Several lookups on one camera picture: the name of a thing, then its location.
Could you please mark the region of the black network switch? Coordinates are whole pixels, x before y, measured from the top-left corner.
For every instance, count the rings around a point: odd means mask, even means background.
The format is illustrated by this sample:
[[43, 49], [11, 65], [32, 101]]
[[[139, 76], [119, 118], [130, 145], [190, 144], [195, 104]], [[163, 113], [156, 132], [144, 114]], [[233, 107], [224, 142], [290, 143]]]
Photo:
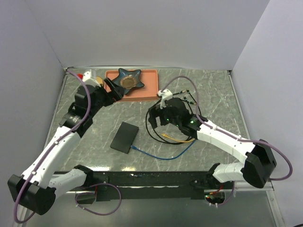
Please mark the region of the black network switch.
[[110, 147], [114, 150], [128, 154], [138, 131], [138, 126], [122, 122], [110, 144]]

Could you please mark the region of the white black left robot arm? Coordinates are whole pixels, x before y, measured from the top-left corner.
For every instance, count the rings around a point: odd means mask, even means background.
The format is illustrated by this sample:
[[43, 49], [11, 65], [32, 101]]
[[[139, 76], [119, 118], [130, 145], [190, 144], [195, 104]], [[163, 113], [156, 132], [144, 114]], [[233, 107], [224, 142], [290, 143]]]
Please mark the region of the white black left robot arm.
[[94, 184], [94, 172], [77, 165], [57, 180], [52, 176], [61, 161], [80, 142], [93, 124], [93, 117], [104, 106], [121, 100], [124, 90], [110, 79], [104, 82], [110, 87], [82, 83], [74, 96], [74, 102], [62, 118], [52, 140], [36, 161], [20, 176], [12, 175], [8, 187], [15, 205], [21, 205], [38, 215], [49, 211], [55, 200], [66, 192], [80, 187], [89, 190]]

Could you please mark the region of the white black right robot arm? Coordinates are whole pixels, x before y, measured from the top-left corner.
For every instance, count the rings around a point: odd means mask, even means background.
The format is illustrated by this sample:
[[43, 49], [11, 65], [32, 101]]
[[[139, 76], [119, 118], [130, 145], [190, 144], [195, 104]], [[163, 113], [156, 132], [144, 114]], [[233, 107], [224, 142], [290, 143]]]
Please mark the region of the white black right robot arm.
[[180, 98], [159, 101], [148, 113], [152, 128], [157, 128], [157, 119], [162, 126], [170, 123], [186, 136], [214, 145], [238, 160], [237, 163], [212, 166], [207, 177], [211, 188], [216, 189], [228, 181], [246, 181], [253, 187], [263, 188], [276, 167], [272, 149], [266, 141], [252, 141], [230, 133], [191, 113]]

